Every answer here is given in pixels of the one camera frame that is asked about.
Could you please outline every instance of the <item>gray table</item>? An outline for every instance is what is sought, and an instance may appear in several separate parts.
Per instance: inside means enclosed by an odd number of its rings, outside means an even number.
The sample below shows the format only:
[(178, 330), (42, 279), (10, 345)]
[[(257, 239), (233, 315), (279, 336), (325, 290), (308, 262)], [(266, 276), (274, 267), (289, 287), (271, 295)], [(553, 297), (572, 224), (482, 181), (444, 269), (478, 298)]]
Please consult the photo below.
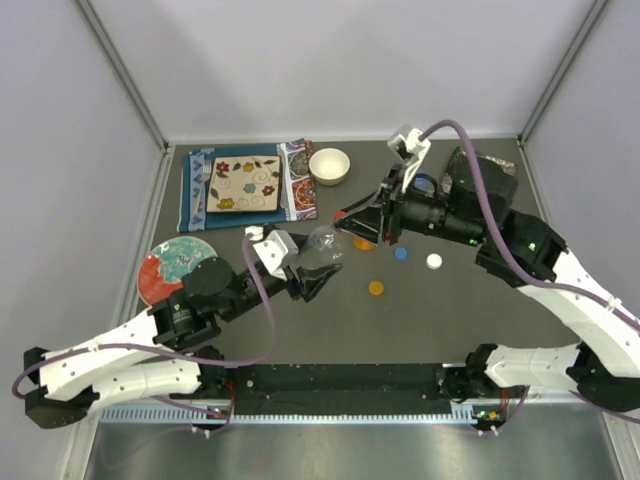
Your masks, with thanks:
[[(428, 155), (430, 173), (440, 178), (453, 141), (435, 141)], [(518, 164), (520, 186), (514, 207), (537, 214), (533, 193), (515, 140), (480, 140), (476, 148)], [(281, 226), (309, 233), (330, 223), (333, 215), (371, 193), (388, 173), (395, 157), (384, 142), (317, 143), (316, 149), (337, 147), (351, 159), (347, 179), (339, 186), (317, 188), (319, 218)], [(195, 146), (176, 149), (154, 245), (175, 237), (180, 195), (180, 159)], [(195, 234), (238, 270), (245, 268), (240, 228)], [(475, 249), (405, 233), (400, 246), (409, 258), (400, 262), (394, 248), (362, 252), (346, 242), (343, 270), (310, 304), (293, 302), (282, 293), (273, 299), (280, 323), (280, 343), (273, 363), (409, 363), (461, 362), (478, 344), (513, 347), (555, 347), (576, 341), (546, 309), (487, 275), (474, 263)], [(429, 253), (443, 258), (439, 270), (425, 266)], [(385, 284), (373, 297), (371, 280)], [(229, 359), (256, 356), (268, 345), (264, 310), (256, 308), (231, 324), (214, 344)]]

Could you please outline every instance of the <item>gray floor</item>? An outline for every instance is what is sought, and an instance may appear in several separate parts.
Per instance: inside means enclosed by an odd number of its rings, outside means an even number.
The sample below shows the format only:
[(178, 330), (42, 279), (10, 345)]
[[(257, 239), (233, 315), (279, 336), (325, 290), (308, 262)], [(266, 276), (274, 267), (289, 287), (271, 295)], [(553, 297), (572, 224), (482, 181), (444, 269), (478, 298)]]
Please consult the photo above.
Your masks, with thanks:
[[(519, 181), (514, 207), (537, 213), (530, 184), (515, 140), (479, 140), (476, 148), (515, 162)], [(341, 208), (371, 193), (395, 162), (384, 142), (318, 143), (316, 149), (337, 147), (351, 159), (343, 184), (318, 186), (317, 220), (283, 224), (293, 232), (309, 233), (326, 225)], [(453, 141), (435, 141), (428, 155), (428, 171), (440, 178)], [(154, 245), (175, 237), (180, 195), (180, 159), (191, 147), (176, 149)], [(239, 228), (195, 234), (209, 242), (238, 271), (245, 268)], [(345, 268), (310, 304), (292, 302), (286, 294), (273, 301), (281, 325), (280, 344), (273, 363), (409, 363), (461, 362), (483, 342), (513, 347), (554, 347), (576, 341), (547, 310), (490, 277), (475, 266), (475, 249), (443, 240), (405, 233), (400, 245), (409, 259), (399, 262), (393, 248), (357, 250), (347, 240)], [(425, 258), (438, 253), (444, 263), (429, 270)], [(372, 297), (371, 280), (386, 286)], [(256, 308), (232, 324), (223, 324), (214, 342), (229, 359), (256, 356), (269, 341), (264, 311)]]
[[(515, 141), (483, 140), (476, 148), (520, 165), (515, 207), (535, 213)], [(333, 214), (373, 190), (394, 161), (381, 142), (317, 144), (336, 146), (353, 168), (338, 187), (318, 187), (320, 219), (289, 223), (308, 233)], [(455, 144), (434, 142), (428, 168), (439, 177)], [(177, 150), (179, 159), (187, 148)], [(176, 236), (179, 165), (174, 162), (155, 243)], [(197, 235), (238, 270), (239, 229)], [(345, 268), (311, 304), (281, 294), (274, 308), (282, 325), (275, 363), (459, 362), (481, 342), (514, 347), (558, 346), (575, 341), (543, 308), (474, 265), (474, 250), (437, 239), (406, 234), (401, 244), (409, 261), (393, 249), (361, 252), (347, 244)], [(438, 271), (425, 256), (444, 259)], [(386, 293), (371, 297), (367, 284), (379, 279)], [(215, 342), (229, 359), (247, 358), (267, 346), (260, 308), (223, 325)], [(162, 425), (101, 425), (100, 444), (110, 463), (127, 457), (141, 442), (163, 432)], [(477, 438), (469, 428), (447, 426), (234, 426), (209, 441), (177, 432), (154, 440), (122, 467), (107, 471), (95, 448), (87, 480), (216, 478), (237, 479), (617, 479), (602, 416), (584, 405), (528, 405), (498, 438)]]

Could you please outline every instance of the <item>flower pattern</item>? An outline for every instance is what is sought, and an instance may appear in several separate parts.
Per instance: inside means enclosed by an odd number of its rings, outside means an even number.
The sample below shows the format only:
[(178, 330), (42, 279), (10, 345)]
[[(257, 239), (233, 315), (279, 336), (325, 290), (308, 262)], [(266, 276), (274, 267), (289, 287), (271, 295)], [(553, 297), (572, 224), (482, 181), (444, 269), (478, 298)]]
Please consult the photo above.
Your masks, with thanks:
[(222, 200), (220, 200), (220, 203), (216, 205), (216, 207), (218, 207), (220, 210), (228, 210), (230, 208), (233, 208), (234, 205), (235, 203), (233, 202), (233, 198), (223, 198)]
[(229, 164), (224, 162), (216, 163), (216, 170), (220, 173), (225, 173), (229, 171)]

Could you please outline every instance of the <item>patterned plate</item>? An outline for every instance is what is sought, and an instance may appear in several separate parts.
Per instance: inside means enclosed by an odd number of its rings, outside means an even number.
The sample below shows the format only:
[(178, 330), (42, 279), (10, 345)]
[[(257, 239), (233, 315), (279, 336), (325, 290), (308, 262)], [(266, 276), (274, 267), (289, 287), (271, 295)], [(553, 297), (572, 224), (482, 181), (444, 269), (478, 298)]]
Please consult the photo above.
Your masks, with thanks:
[(216, 257), (207, 242), (195, 237), (176, 237), (161, 243), (146, 256), (138, 271), (138, 294), (151, 306), (182, 288), (182, 277), (205, 258)]

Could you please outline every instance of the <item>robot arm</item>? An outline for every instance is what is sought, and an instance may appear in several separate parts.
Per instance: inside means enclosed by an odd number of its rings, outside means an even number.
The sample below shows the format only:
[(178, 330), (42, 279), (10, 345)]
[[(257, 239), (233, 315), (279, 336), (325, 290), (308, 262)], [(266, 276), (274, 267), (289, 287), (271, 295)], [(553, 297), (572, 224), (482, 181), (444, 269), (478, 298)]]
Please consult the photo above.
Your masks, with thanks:
[[(340, 264), (334, 264), (294, 270), (292, 262), (307, 236), (273, 226), (250, 227), (247, 233), (258, 240), (253, 245), (260, 258), (255, 267), (269, 297), (286, 290), (293, 300), (309, 302), (341, 269)], [(89, 351), (42, 366), (29, 375), (37, 388), (25, 395), (27, 416), (42, 428), (56, 428), (118, 402), (154, 395), (218, 395), (226, 382), (223, 366), (179, 359), (139, 364), (157, 353), (126, 347), (136, 344), (221, 361), (216, 349), (205, 346), (221, 332), (217, 320), (231, 322), (262, 303), (249, 270), (236, 274), (220, 257), (200, 262), (182, 283), (183, 288), (167, 299), (109, 332), (62, 351), (36, 347), (25, 352), (27, 369), (72, 350)], [(114, 344), (123, 348), (100, 348)]]
[(488, 235), (466, 159), (449, 165), (451, 190), (447, 195), (415, 186), (417, 168), (429, 148), (427, 141), (416, 141), (420, 135), (418, 130), (405, 128), (391, 138), (389, 146), (401, 162), (375, 193), (345, 208), (334, 227), (374, 244), (393, 245), (404, 230), (410, 230), (476, 247), (476, 263), (487, 273), (547, 307), (582, 339), (580, 344), (562, 348), (481, 345), (469, 355), (463, 369), (450, 368), (445, 373), (443, 391), (453, 398), (470, 398), (488, 396), (498, 388), (532, 385), (578, 391), (610, 410), (640, 407), (640, 337), (612, 310), (628, 312), (586, 272), (549, 225), (511, 209), (516, 179), (495, 163), (479, 159), (491, 211), (518, 264), (538, 280), (577, 286), (609, 299), (610, 308), (564, 290), (522, 281)]

